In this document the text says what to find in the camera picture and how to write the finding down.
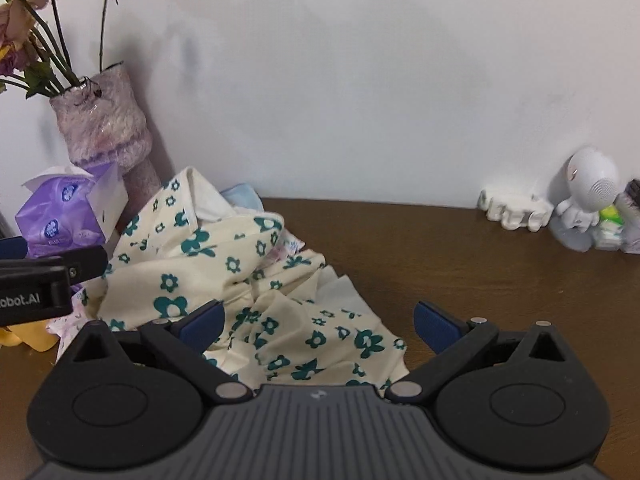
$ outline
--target tissue pack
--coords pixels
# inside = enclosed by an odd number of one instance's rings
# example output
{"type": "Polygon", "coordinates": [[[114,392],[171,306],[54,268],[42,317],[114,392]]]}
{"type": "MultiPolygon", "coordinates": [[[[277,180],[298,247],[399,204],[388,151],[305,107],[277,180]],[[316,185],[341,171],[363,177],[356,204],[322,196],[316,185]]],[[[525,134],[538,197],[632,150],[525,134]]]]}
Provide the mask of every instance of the tissue pack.
{"type": "Polygon", "coordinates": [[[15,222],[31,258],[104,244],[128,200],[115,163],[49,168],[23,185],[32,195],[15,222]]]}

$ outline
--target wooden table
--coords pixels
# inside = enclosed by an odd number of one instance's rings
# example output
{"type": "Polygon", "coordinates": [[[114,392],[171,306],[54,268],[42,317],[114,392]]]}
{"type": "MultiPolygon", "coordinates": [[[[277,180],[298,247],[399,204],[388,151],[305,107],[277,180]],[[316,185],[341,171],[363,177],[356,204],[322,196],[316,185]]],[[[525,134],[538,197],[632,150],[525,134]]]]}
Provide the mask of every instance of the wooden table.
{"type": "MultiPolygon", "coordinates": [[[[417,367],[431,353],[412,309],[428,299],[507,330],[552,320],[609,401],[611,429],[597,465],[640,478],[640,256],[571,252],[543,230],[507,232],[474,210],[266,200],[287,228],[348,274],[417,367]]],[[[54,352],[0,349],[0,476],[19,480],[40,460],[25,427],[28,403],[54,352]]]]}

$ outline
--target white logo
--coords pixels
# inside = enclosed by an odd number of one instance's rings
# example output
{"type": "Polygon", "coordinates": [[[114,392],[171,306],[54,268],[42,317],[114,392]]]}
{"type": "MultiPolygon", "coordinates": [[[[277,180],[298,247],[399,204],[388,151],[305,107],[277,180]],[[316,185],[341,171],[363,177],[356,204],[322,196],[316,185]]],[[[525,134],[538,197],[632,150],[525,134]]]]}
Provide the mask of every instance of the white logo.
{"type": "Polygon", "coordinates": [[[25,298],[24,294],[16,296],[15,298],[9,298],[8,296],[5,296],[4,298],[0,299],[0,308],[4,308],[7,306],[25,306],[30,305],[31,303],[40,303],[40,295],[38,293],[30,294],[28,298],[25,298]]]}
{"type": "Polygon", "coordinates": [[[311,394],[311,397],[315,400],[320,400],[320,399],[324,399],[327,395],[329,395],[326,391],[324,390],[318,390],[316,392],[313,392],[311,394]]]}

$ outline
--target textured pink vase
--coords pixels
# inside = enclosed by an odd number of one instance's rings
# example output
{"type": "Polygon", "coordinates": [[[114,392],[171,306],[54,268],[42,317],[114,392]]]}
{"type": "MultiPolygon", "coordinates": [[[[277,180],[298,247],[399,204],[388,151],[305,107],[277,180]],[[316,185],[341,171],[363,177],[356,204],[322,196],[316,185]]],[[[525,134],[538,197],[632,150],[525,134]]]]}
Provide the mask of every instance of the textured pink vase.
{"type": "Polygon", "coordinates": [[[71,163],[90,168],[117,162],[129,193],[120,224],[133,218],[160,189],[147,158],[152,137],[122,64],[114,65],[50,100],[71,163]]]}

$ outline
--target cream cloth with green flowers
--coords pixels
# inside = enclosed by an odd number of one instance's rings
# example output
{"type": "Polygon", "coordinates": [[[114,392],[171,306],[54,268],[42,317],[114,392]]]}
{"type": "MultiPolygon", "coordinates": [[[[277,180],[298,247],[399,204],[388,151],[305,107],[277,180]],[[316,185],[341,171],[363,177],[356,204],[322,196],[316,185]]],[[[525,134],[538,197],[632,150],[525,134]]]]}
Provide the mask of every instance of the cream cloth with green flowers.
{"type": "Polygon", "coordinates": [[[169,181],[126,227],[101,278],[82,302],[112,330],[179,319],[210,300],[225,305],[225,331],[205,357],[251,388],[371,383],[383,390],[407,373],[404,342],[354,291],[322,301],[322,254],[273,262],[284,220],[236,210],[193,168],[169,181]]]}

